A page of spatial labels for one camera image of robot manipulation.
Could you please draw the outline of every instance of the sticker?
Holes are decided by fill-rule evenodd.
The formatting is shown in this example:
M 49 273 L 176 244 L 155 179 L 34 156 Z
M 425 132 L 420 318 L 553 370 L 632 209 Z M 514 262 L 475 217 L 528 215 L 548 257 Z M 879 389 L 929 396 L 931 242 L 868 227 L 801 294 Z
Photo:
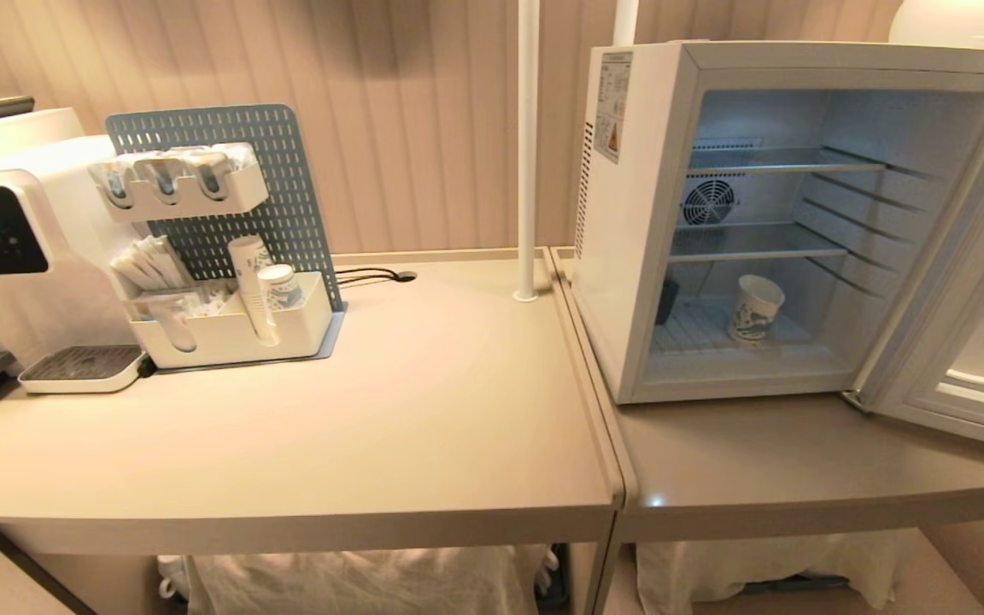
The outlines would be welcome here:
M 594 114 L 594 148 L 618 163 L 624 140 L 625 100 L 629 97 L 632 51 L 604 54 L 598 73 L 598 112 Z

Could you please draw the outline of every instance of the drip tray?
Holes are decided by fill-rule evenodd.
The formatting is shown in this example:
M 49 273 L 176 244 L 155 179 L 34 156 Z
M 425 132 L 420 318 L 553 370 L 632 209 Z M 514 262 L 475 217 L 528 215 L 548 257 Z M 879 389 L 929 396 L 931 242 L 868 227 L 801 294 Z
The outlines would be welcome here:
M 112 393 L 139 378 L 145 358 L 138 346 L 72 346 L 40 359 L 17 381 L 27 393 Z

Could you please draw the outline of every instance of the cloth bag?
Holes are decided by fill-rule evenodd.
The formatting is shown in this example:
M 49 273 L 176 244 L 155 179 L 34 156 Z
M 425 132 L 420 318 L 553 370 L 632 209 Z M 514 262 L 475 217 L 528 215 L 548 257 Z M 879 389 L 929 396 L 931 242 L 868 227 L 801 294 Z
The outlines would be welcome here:
M 636 588 L 646 615 L 692 615 L 694 602 L 737 595 L 746 583 L 840 575 L 872 607 L 893 600 L 917 530 L 753 538 L 745 541 L 641 542 Z
M 536 615 L 548 545 L 188 556 L 189 615 Z

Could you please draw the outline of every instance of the table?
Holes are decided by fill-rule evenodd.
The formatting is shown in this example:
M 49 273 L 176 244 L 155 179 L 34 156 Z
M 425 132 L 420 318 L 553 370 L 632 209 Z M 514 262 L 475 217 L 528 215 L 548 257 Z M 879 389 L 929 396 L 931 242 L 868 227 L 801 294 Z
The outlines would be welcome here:
M 0 530 L 55 554 L 433 548 L 608 537 L 622 486 L 551 265 L 370 255 L 335 353 L 0 393 Z
M 553 252 L 625 481 L 597 612 L 629 542 L 984 519 L 984 443 L 864 415 L 837 394 L 614 404 L 571 300 L 571 249 Z

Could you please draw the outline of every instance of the black cable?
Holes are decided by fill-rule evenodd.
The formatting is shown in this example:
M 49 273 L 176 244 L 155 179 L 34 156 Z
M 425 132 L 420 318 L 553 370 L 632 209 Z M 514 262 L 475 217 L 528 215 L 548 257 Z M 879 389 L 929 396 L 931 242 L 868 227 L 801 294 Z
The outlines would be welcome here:
M 383 267 L 356 267 L 355 269 L 343 269 L 341 272 L 337 272 L 337 276 L 345 275 L 345 273 L 358 273 L 358 272 L 375 272 L 371 275 L 366 276 L 355 276 L 354 278 L 337 278 L 337 284 L 351 284 L 359 283 L 363 280 L 393 280 L 395 283 L 405 284 L 411 283 L 414 279 L 417 279 L 415 272 L 395 272 L 393 269 L 386 269 Z

